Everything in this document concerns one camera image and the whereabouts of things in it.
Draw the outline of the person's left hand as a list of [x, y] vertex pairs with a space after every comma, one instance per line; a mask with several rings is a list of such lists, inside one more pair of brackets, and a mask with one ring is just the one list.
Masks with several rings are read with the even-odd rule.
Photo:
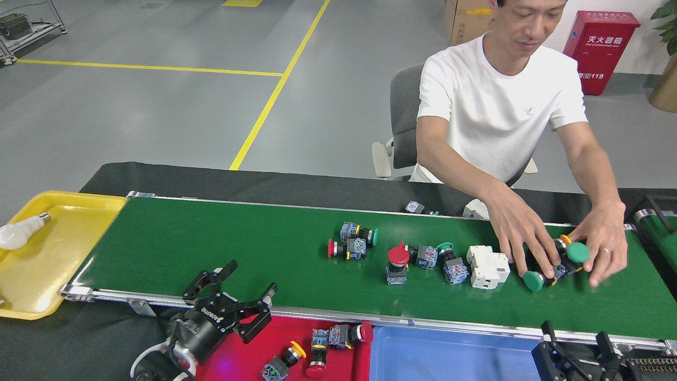
[[619, 200], [594, 202], [585, 219], [569, 234], [571, 241], [585, 241], [590, 251], [590, 258], [583, 263], [590, 287], [599, 287], [628, 266], [624, 212], [625, 205]]

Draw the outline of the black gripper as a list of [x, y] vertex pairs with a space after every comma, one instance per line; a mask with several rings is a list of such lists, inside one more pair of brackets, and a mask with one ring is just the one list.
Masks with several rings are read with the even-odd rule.
[[222, 293], [222, 282], [237, 267], [237, 261], [231, 260], [211, 272], [203, 270], [186, 287], [183, 300], [193, 308], [171, 319], [171, 358], [186, 366], [204, 364], [230, 333], [249, 344], [271, 322], [272, 298], [278, 289], [275, 282], [256, 301], [239, 302]]

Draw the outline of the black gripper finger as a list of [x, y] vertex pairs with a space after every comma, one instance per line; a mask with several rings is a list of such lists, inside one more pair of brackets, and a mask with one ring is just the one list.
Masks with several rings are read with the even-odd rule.
[[572, 380], [578, 373], [571, 355], [556, 339], [550, 320], [540, 326], [542, 339], [532, 349], [532, 358], [541, 380]]
[[628, 359], [617, 350], [607, 335], [606, 331], [600, 331], [596, 335], [597, 348], [599, 354], [597, 361], [602, 373], [599, 380], [638, 380], [638, 373], [635, 366], [628, 362]]

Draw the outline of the person's right hand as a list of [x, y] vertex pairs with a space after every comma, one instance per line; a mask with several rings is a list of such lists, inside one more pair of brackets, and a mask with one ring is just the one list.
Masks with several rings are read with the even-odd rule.
[[545, 277], [553, 279], [554, 266], [560, 264], [560, 256], [534, 210], [506, 184], [486, 189], [477, 198], [488, 208], [501, 252], [515, 263], [518, 275], [522, 277], [528, 271], [525, 252], [528, 249]]

